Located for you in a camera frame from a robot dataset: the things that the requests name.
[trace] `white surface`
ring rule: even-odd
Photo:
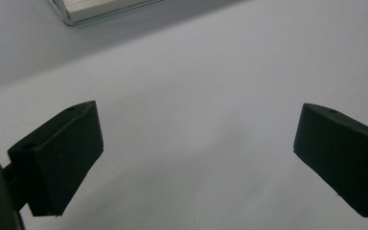
[[[368,229],[292,152],[304,102],[368,125],[368,0],[168,0],[78,28],[0,0],[0,163],[90,100],[103,156],[28,229]]]

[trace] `white table surface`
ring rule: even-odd
[[[0,0],[0,163],[91,100],[103,155],[27,229],[368,229],[292,148],[303,103],[368,125],[368,0],[166,0],[75,28]]]

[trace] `metal object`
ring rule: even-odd
[[[69,107],[9,149],[0,166],[0,229],[23,229],[18,213],[61,216],[104,142],[95,102]]]
[[[368,218],[368,126],[336,110],[305,103],[294,152]]]
[[[163,0],[48,0],[61,20],[75,26]]]

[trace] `screw hole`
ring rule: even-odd
[[[29,143],[23,146],[23,150],[31,150],[35,147],[35,143]]]

